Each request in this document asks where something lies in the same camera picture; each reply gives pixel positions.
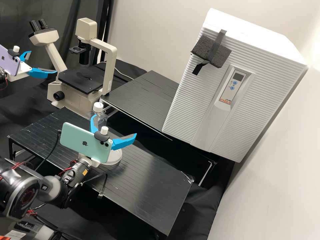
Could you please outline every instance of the blue clamp arm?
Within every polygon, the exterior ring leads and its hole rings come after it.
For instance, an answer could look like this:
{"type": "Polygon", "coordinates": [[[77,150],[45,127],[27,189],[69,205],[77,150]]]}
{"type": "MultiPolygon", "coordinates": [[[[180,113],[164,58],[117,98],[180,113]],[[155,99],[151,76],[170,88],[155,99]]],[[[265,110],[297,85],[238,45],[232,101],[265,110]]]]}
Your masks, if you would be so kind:
{"type": "Polygon", "coordinates": [[[99,131],[98,128],[94,125],[94,121],[93,121],[96,116],[97,115],[95,114],[90,118],[90,132],[92,132],[92,133],[99,131]]]}
{"type": "MultiPolygon", "coordinates": [[[[31,51],[25,51],[20,55],[20,61],[25,62],[29,59],[29,56],[31,54],[31,51]]],[[[27,74],[34,78],[47,78],[48,74],[56,73],[57,71],[43,71],[39,68],[32,68],[31,71],[27,72],[27,74]]]]}
{"type": "MultiPolygon", "coordinates": [[[[94,114],[91,119],[90,119],[90,132],[95,133],[96,131],[98,131],[98,128],[94,125],[94,118],[97,115],[94,114]]],[[[124,148],[130,144],[132,144],[134,142],[134,140],[136,139],[137,134],[130,134],[128,136],[122,137],[122,138],[115,138],[113,139],[113,144],[111,147],[111,150],[117,150],[120,148],[124,148]]]]}
{"type": "Polygon", "coordinates": [[[24,53],[22,53],[22,54],[19,56],[20,61],[25,62],[26,60],[28,60],[30,54],[31,54],[31,51],[25,51],[24,53]]]}
{"type": "Polygon", "coordinates": [[[130,134],[128,136],[122,137],[122,138],[115,138],[113,139],[113,144],[111,147],[111,150],[117,150],[120,148],[124,148],[130,144],[132,144],[134,142],[134,140],[136,139],[137,134],[130,134]]]}
{"type": "Polygon", "coordinates": [[[34,78],[47,78],[48,74],[56,73],[57,71],[43,71],[39,68],[32,68],[31,71],[27,72],[31,77],[34,78]]]}

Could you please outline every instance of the plastic bottle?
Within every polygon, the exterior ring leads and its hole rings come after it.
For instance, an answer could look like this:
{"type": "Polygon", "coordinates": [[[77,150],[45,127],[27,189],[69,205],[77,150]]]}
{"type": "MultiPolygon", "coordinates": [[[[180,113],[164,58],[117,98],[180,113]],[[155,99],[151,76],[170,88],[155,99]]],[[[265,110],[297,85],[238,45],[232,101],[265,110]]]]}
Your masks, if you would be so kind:
{"type": "Polygon", "coordinates": [[[98,131],[101,130],[102,126],[105,126],[107,124],[108,115],[105,114],[103,111],[103,103],[95,102],[93,104],[93,109],[91,112],[87,114],[87,118],[91,120],[91,118],[96,115],[93,118],[93,124],[98,129],[98,131]]]}

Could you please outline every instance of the white knob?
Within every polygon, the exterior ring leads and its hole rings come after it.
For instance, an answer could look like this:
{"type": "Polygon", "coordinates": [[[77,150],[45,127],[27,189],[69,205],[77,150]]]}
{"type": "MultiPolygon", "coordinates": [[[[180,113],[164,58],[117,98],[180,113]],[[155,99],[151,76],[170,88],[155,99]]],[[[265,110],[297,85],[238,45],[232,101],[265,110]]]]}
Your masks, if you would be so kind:
{"type": "Polygon", "coordinates": [[[19,46],[13,46],[13,51],[16,53],[19,53],[20,47],[19,46]]]}
{"type": "Polygon", "coordinates": [[[102,135],[107,135],[108,134],[108,130],[109,130],[109,128],[107,126],[102,126],[101,130],[100,130],[100,133],[102,135]]]}
{"type": "Polygon", "coordinates": [[[101,113],[103,110],[103,103],[101,102],[95,102],[93,104],[93,111],[96,113],[101,113]]]}

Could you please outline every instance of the round white base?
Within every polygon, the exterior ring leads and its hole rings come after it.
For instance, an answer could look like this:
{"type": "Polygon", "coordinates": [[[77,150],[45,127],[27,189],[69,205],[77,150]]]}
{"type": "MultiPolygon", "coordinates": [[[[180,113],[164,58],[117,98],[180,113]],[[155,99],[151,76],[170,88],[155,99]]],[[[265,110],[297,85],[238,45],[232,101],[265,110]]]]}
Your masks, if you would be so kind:
{"type": "Polygon", "coordinates": [[[108,161],[106,163],[101,163],[102,165],[112,166],[120,162],[122,159],[122,150],[111,150],[108,161]]]}

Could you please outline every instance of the black table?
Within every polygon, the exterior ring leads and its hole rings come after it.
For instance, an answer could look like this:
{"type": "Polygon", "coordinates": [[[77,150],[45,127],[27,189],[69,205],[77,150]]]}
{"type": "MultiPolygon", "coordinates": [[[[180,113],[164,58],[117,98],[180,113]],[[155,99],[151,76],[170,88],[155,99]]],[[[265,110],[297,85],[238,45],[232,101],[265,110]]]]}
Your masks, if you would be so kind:
{"type": "MultiPolygon", "coordinates": [[[[9,135],[10,159],[13,158],[13,144],[44,159],[54,145],[57,130],[62,128],[64,122],[89,129],[88,120],[66,108],[60,109],[20,132],[9,135]]],[[[112,133],[112,129],[109,130],[109,135],[111,139],[118,137],[112,133]]],[[[77,152],[58,144],[48,161],[64,169],[77,157],[77,152]]],[[[108,173],[103,192],[105,197],[161,233],[170,233],[192,184],[187,175],[134,145],[123,149],[119,166],[114,168],[101,165],[92,169],[91,174],[102,171],[108,173]]],[[[93,180],[88,184],[100,191],[103,179],[93,180]]]]}
{"type": "Polygon", "coordinates": [[[163,135],[162,126],[178,86],[150,71],[101,96],[101,100],[163,135]]]}

